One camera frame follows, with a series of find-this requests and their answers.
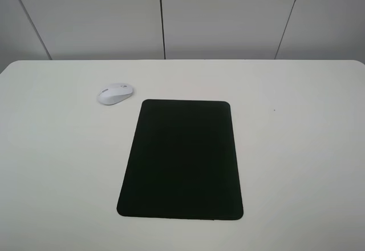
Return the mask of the white wireless computer mouse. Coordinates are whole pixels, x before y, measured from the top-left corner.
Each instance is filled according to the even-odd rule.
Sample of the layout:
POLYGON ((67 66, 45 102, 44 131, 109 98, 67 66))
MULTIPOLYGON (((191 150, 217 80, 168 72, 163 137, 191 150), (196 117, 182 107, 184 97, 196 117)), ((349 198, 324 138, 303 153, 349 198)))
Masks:
POLYGON ((96 100, 103 105, 118 104, 133 95, 133 87, 127 83, 109 84, 102 88, 98 93, 96 100))

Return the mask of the black rectangular mouse pad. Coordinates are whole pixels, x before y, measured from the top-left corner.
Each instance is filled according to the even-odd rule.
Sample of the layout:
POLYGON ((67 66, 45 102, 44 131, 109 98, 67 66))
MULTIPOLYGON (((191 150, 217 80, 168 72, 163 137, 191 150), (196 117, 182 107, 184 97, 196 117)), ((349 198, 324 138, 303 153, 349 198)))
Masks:
POLYGON ((239 220, 230 104, 143 101, 116 209, 124 217, 239 220))

